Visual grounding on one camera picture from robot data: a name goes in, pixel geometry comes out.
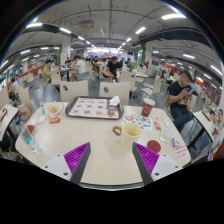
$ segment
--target napkin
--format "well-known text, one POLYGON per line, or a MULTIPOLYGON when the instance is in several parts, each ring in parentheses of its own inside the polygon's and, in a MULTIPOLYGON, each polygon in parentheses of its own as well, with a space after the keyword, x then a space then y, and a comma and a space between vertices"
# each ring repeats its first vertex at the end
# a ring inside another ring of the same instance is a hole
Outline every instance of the napkin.
POLYGON ((120 103, 119 96, 113 97, 110 101, 110 106, 117 106, 120 103))

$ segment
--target white shirt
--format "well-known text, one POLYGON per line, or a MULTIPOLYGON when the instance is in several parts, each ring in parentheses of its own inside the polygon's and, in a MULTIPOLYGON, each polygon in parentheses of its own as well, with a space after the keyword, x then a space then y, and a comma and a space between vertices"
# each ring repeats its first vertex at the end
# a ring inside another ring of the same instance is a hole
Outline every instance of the white shirt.
POLYGON ((19 84, 17 81, 15 81, 13 84, 12 84, 12 90, 13 92, 15 93, 15 95, 18 93, 19 91, 19 84))
POLYGON ((79 73, 86 72, 86 66, 85 66, 85 62, 83 60, 78 60, 76 63, 76 66, 78 67, 79 73))

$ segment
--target pillar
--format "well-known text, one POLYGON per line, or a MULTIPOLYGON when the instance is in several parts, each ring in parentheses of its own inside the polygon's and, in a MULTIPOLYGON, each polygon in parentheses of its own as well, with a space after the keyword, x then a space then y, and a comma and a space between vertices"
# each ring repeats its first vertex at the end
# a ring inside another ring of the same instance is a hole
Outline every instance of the pillar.
POLYGON ((62 52, 61 52, 61 65, 65 64, 67 57, 70 58, 70 52, 71 52, 71 37, 63 36, 62 52))

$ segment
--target cup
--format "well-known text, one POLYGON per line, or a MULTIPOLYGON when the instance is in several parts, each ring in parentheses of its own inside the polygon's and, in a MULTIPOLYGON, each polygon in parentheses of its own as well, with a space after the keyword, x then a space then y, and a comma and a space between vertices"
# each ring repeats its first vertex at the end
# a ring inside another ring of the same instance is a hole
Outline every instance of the cup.
POLYGON ((155 105, 155 102, 151 99, 145 98, 143 100, 143 106, 142 106, 142 113, 141 115, 143 117, 148 117, 149 114, 152 111, 153 106, 155 105))
POLYGON ((142 129, 133 123, 126 123, 123 127, 115 126, 113 132, 117 136, 121 136, 121 145, 127 148, 132 148, 133 142, 137 142, 142 133, 142 129))

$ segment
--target yellow mug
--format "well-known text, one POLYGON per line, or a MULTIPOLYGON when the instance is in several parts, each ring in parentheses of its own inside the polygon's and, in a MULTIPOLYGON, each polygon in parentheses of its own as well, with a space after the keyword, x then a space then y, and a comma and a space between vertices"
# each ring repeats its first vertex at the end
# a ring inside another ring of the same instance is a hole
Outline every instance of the yellow mug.
POLYGON ((117 136, 121 136, 121 145, 127 148, 132 148, 133 142, 137 142, 142 133, 142 129, 133 123, 126 123, 123 127, 113 127, 113 132, 117 136))

